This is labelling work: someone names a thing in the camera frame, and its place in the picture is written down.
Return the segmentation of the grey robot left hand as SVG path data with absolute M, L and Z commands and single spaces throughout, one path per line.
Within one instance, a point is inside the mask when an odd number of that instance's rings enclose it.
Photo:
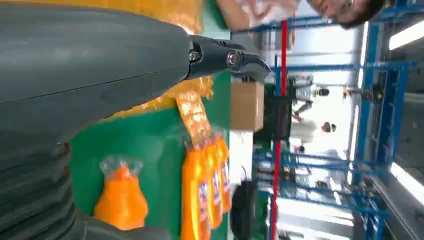
M 270 68 L 241 44 L 132 12 L 2 2 L 1 239 L 169 240 L 161 227 L 123 231 L 79 214 L 68 143 L 182 81 L 227 71 L 262 81 Z

